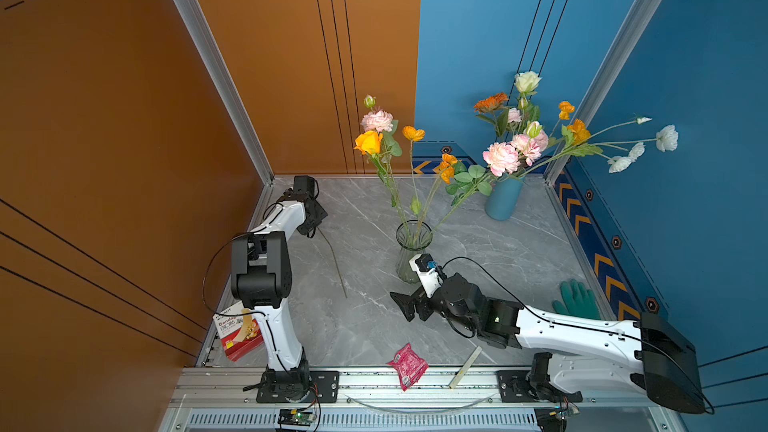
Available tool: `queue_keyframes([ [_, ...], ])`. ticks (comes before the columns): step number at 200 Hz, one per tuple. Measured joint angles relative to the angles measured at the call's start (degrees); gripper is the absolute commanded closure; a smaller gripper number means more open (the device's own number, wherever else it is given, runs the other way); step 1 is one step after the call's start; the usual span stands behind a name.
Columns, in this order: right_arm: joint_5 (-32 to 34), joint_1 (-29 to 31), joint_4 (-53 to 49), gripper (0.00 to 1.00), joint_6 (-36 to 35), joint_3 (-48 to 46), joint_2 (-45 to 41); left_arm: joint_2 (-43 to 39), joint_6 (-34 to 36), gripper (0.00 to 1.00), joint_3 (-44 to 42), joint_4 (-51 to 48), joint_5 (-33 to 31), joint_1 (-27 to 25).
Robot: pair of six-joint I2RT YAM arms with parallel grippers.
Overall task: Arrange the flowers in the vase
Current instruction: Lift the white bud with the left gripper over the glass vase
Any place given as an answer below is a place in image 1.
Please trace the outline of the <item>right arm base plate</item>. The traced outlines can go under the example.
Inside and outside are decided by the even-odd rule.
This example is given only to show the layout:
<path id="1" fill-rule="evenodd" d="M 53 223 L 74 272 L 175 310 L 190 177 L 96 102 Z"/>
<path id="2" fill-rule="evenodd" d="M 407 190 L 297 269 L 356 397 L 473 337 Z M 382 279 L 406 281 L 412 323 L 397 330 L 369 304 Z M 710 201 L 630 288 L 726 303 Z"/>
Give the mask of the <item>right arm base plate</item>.
<path id="1" fill-rule="evenodd" d="M 497 386 L 503 403 L 548 402 L 580 403 L 581 392 L 565 393 L 554 387 L 547 374 L 535 375 L 522 370 L 500 370 L 496 372 Z"/>

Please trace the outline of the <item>pink ranunculus stem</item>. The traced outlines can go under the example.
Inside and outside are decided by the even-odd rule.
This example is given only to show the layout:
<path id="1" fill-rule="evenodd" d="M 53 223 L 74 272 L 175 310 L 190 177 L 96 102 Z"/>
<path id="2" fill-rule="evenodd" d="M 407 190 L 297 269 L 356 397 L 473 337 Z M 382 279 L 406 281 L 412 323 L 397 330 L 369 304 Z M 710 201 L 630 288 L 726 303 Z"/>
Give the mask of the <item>pink ranunculus stem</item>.
<path id="1" fill-rule="evenodd" d="M 522 123 L 523 115 L 520 110 L 515 107 L 509 108 L 507 111 L 507 127 L 509 129 L 517 128 Z"/>

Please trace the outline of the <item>teal ceramic vase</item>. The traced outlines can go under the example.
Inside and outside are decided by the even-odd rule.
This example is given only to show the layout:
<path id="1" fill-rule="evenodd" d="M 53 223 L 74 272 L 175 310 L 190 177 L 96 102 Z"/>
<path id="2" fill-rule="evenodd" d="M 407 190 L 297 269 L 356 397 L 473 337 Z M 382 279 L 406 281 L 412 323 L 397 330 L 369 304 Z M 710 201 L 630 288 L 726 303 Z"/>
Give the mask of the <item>teal ceramic vase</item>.
<path id="1" fill-rule="evenodd" d="M 485 203 L 486 214 L 496 221 L 508 220 L 515 210 L 524 182 L 509 178 L 497 182 Z"/>

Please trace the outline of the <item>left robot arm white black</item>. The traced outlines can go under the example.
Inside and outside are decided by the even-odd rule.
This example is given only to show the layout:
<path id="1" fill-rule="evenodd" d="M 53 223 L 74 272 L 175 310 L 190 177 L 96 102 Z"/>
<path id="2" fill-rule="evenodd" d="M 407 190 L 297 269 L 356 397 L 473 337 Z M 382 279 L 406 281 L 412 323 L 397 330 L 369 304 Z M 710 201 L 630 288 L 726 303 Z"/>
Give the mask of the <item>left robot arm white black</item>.
<path id="1" fill-rule="evenodd" d="M 296 176 L 263 221 L 231 246 L 231 291 L 242 318 L 254 318 L 267 350 L 267 365 L 254 387 L 266 401 L 318 402 L 310 367 L 296 336 L 287 299 L 293 286 L 288 240 L 310 236 L 327 217 L 317 181 Z"/>

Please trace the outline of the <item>cream white rose stem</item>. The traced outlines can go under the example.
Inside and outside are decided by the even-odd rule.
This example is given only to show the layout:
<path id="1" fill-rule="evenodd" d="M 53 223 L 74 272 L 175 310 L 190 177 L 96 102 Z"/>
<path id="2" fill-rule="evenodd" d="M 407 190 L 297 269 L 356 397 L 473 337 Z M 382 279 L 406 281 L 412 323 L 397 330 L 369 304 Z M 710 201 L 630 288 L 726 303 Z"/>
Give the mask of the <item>cream white rose stem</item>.
<path id="1" fill-rule="evenodd" d="M 516 109 L 519 119 L 516 121 L 517 129 L 521 130 L 529 122 L 540 118 L 540 107 L 533 103 L 532 97 L 537 94 L 541 76 L 534 71 L 518 73 L 515 76 L 514 87 L 518 98 Z"/>

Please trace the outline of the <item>white pink peony stem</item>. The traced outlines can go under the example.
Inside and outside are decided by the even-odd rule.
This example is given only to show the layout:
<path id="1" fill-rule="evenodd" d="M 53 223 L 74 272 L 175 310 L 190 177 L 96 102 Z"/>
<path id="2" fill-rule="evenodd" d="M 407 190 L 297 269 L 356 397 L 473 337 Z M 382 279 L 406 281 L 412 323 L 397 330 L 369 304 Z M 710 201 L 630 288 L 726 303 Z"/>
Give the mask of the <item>white pink peony stem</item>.
<path id="1" fill-rule="evenodd" d="M 644 126 L 651 123 L 652 121 L 653 119 L 651 117 L 637 116 L 632 120 L 605 127 L 597 132 L 591 132 L 592 137 L 590 138 L 589 142 L 598 145 L 603 150 L 601 154 L 593 156 L 597 156 L 605 160 L 608 166 L 608 172 L 610 174 L 616 174 L 627 170 L 631 165 L 636 163 L 646 152 L 648 145 L 653 145 L 661 153 L 676 151 L 678 148 L 680 135 L 677 127 L 674 124 L 669 124 L 662 127 L 652 137 L 634 140 L 607 140 L 605 138 L 605 135 L 608 132 L 632 126 Z M 521 176 L 526 176 L 533 171 L 539 171 L 540 169 L 550 165 L 541 165 L 539 163 L 539 159 L 528 166 L 526 171 L 521 173 Z"/>

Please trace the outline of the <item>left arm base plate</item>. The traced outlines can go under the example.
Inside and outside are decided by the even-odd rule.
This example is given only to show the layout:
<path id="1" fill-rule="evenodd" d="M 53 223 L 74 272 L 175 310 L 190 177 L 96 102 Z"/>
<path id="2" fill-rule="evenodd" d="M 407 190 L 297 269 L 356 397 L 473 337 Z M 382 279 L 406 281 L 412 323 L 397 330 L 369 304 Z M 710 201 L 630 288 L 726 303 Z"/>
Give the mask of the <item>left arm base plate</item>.
<path id="1" fill-rule="evenodd" d="M 256 401 L 263 404 L 336 403 L 340 373 L 336 370 L 279 372 L 267 369 L 262 374 Z"/>

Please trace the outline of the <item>yellow orange poppy stem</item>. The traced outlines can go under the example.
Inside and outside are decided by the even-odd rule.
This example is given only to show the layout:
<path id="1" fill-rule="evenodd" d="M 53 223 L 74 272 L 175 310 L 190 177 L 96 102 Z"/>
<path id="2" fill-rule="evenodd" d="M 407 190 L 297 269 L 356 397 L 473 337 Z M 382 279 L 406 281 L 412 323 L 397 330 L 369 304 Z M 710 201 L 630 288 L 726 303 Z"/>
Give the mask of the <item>yellow orange poppy stem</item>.
<path id="1" fill-rule="evenodd" d="M 547 131 L 544 126 L 538 127 L 535 141 L 541 153 L 541 165 L 549 165 L 559 158 L 588 157 L 603 152 L 598 145 L 589 142 L 592 134 L 585 123 L 575 117 L 575 111 L 570 102 L 560 102 L 554 128 Z"/>

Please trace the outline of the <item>orange gerbera daisy stem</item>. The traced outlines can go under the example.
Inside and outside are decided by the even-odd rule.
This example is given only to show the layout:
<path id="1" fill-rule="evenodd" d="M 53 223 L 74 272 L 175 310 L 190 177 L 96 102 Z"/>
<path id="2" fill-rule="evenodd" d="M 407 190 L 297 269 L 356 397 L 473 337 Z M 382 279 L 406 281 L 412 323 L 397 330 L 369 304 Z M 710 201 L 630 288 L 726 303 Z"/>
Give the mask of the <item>orange gerbera daisy stem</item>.
<path id="1" fill-rule="evenodd" d="M 475 117 L 492 126 L 496 141 L 503 138 L 508 129 L 508 102 L 509 96 L 506 93 L 498 93 L 477 102 L 474 106 Z"/>

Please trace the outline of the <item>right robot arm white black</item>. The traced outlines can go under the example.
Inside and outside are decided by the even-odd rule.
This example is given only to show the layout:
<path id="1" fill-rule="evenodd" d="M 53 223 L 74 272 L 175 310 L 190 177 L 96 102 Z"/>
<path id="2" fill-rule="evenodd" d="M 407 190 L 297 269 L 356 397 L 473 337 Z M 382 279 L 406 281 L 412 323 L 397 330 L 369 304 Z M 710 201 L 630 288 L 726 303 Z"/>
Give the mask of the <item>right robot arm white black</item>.
<path id="1" fill-rule="evenodd" d="M 604 390 L 644 395 L 681 413 L 708 410 L 695 346 L 659 315 L 603 321 L 545 312 L 487 297 L 460 274 L 390 296 L 407 321 L 440 315 L 466 338 L 499 349 L 534 350 L 525 382 L 539 401 Z"/>

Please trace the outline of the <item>yellow rose pink spray stem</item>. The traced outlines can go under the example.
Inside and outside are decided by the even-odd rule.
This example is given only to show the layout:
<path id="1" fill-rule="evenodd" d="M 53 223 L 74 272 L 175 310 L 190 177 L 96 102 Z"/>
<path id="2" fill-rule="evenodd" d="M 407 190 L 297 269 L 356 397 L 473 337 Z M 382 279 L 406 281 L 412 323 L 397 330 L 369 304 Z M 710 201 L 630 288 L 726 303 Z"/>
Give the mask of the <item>yellow rose pink spray stem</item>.
<path id="1" fill-rule="evenodd" d="M 398 121 L 381 108 L 372 95 L 366 95 L 363 105 L 368 112 L 361 119 L 363 132 L 354 140 L 354 149 L 375 167 L 376 175 L 390 194 L 391 206 L 401 224 L 409 232 L 407 212 L 400 197 L 392 166 L 394 158 L 402 156 L 402 148 L 394 138 Z"/>

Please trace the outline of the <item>white pink bud stem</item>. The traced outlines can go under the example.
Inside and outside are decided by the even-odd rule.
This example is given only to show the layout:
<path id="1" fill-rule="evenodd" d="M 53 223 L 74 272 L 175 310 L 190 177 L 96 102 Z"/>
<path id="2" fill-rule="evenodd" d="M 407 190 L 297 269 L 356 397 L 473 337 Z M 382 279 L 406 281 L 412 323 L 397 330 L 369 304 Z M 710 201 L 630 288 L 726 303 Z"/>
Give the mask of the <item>white pink bud stem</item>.
<path id="1" fill-rule="evenodd" d="M 345 299 L 348 299 L 349 295 L 348 295 L 348 292 L 347 292 L 346 283 L 345 283 L 344 277 L 342 275 L 341 268 L 340 268 L 340 265 L 339 265 L 339 262 L 338 262 L 338 257 L 337 257 L 337 254 L 335 252 L 335 249 L 333 247 L 333 244 L 331 243 L 331 241 L 328 239 L 328 237 L 326 236 L 326 234 L 324 233 L 324 231 L 321 228 L 318 227 L 317 231 L 320 233 L 320 236 L 322 237 L 322 239 L 324 240 L 324 242 L 326 243 L 326 245 L 329 248 L 329 251 L 331 253 L 331 258 L 332 258 L 332 261 L 333 261 L 333 265 L 334 265 L 334 269 L 336 271 L 337 278 L 338 278 L 338 281 L 339 281 L 339 285 L 341 287 L 341 290 L 342 290 L 342 293 L 343 293 Z"/>

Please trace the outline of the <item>clear glass vase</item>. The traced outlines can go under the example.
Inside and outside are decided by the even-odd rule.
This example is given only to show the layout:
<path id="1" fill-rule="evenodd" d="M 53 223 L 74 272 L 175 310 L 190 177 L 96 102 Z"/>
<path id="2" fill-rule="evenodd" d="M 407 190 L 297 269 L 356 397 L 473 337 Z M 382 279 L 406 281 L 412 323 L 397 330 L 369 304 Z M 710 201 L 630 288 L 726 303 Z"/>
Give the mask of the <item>clear glass vase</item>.
<path id="1" fill-rule="evenodd" d="M 396 261 L 396 272 L 403 282 L 414 284 L 419 277 L 410 265 L 410 260 L 426 251 L 433 240 L 432 228 L 418 220 L 408 220 L 401 224 L 396 231 L 396 240 L 400 251 Z"/>

